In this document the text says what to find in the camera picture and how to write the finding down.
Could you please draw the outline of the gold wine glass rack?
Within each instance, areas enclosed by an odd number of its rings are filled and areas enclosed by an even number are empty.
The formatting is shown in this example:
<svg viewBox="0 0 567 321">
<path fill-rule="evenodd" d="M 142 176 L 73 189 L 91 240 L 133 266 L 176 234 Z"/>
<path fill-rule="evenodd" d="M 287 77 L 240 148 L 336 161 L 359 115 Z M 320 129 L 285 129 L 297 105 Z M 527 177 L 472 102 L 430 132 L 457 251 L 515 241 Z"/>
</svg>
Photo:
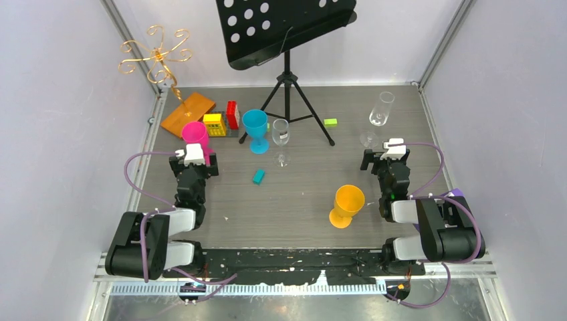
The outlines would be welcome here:
<svg viewBox="0 0 567 321">
<path fill-rule="evenodd" d="M 170 113 L 161 123 L 161 126 L 171 134 L 181 138 L 183 127 L 190 123 L 200 121 L 202 117 L 212 110 L 215 103 L 210 101 L 205 103 L 205 99 L 186 98 L 184 99 L 181 90 L 178 88 L 178 81 L 173 71 L 167 66 L 168 63 L 183 63 L 190 60 L 193 52 L 184 48 L 185 42 L 190 38 L 190 31 L 187 29 L 179 29 L 175 31 L 174 36 L 180 41 L 170 49 L 164 45 L 165 31 L 161 25 L 150 26 L 146 33 L 149 36 L 160 35 L 159 45 L 150 49 L 135 39 L 125 41 L 120 46 L 120 51 L 128 54 L 134 51 L 134 48 L 145 50 L 146 54 L 139 58 L 130 58 L 122 60 L 118 64 L 118 71 L 121 74 L 131 74 L 136 69 L 137 63 L 151 63 L 151 67 L 146 72 L 146 79 L 154 85 L 171 82 L 170 89 L 179 101 L 178 107 Z"/>
</svg>

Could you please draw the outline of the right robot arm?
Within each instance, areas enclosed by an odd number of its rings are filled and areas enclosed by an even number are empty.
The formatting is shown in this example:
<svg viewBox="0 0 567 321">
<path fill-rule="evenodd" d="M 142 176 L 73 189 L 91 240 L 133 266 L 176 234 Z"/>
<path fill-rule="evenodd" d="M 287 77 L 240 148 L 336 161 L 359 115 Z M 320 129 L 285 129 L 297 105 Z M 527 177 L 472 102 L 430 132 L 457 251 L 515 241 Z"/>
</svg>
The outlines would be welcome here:
<svg viewBox="0 0 567 321">
<path fill-rule="evenodd" d="M 360 165 L 377 177 L 380 216 L 391 223 L 412 224 L 419 232 L 386 240 L 381 251 L 384 270 L 395 275 L 419 261 L 468 263 L 482 258 L 485 241 L 465 197 L 410 195 L 408 157 L 366 149 Z"/>
</svg>

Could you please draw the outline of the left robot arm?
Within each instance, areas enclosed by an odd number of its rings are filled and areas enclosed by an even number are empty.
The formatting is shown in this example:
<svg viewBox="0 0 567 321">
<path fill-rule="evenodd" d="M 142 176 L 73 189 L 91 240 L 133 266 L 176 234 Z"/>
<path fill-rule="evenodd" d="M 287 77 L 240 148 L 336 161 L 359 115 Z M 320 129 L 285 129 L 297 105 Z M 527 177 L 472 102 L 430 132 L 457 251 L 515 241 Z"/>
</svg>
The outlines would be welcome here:
<svg viewBox="0 0 567 321">
<path fill-rule="evenodd" d="M 181 155 L 170 155 L 177 180 L 175 203 L 150 213 L 125 212 L 106 255 L 107 274 L 156 280 L 166 270 L 179 268 L 190 277 L 205 269 L 205 254 L 198 241 L 172 240 L 182 232 L 200 228 L 205 208 L 206 180 L 219 174 L 217 156 L 209 165 L 184 163 Z"/>
</svg>

